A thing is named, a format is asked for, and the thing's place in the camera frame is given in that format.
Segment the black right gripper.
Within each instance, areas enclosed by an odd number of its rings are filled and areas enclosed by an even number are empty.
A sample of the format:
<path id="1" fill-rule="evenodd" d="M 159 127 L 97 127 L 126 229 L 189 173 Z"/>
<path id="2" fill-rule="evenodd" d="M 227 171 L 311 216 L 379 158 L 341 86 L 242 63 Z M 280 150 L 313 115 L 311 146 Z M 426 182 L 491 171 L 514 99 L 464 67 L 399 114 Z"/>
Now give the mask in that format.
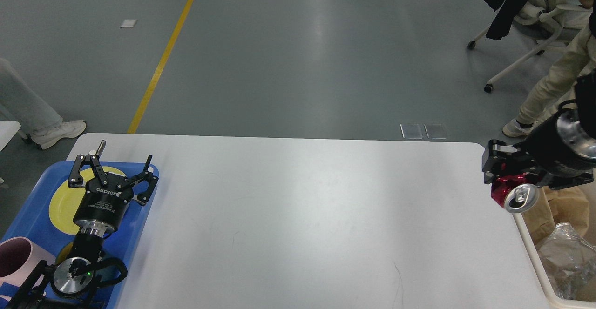
<path id="1" fill-rule="evenodd" d="M 559 111 L 534 128 L 521 148 L 489 140 L 482 156 L 483 182 L 521 175 L 550 190 L 593 182 L 593 173 L 587 172 L 596 165 L 595 128 L 594 112 Z M 541 177 L 538 165 L 549 174 Z"/>

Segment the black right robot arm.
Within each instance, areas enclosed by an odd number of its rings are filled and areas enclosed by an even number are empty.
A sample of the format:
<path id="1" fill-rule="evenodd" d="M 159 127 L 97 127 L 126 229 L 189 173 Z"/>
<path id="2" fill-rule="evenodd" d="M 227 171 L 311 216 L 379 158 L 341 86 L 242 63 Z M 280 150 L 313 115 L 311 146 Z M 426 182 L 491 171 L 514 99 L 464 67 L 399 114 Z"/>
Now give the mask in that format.
<path id="1" fill-rule="evenodd" d="M 594 181 L 595 73 L 579 77 L 573 88 L 575 99 L 560 103 L 523 141 L 489 141 L 482 158 L 485 184 L 519 179 L 560 190 Z"/>

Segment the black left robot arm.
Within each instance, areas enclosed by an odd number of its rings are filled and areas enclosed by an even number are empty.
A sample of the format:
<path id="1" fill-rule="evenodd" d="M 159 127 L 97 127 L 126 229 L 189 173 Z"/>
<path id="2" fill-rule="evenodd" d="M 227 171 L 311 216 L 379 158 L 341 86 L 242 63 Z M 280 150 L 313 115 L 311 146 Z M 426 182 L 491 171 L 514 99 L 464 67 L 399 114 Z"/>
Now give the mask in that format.
<path id="1" fill-rule="evenodd" d="M 100 163 L 106 142 L 44 171 L 1 240 L 3 309 L 112 309 L 158 183 L 146 163 Z"/>

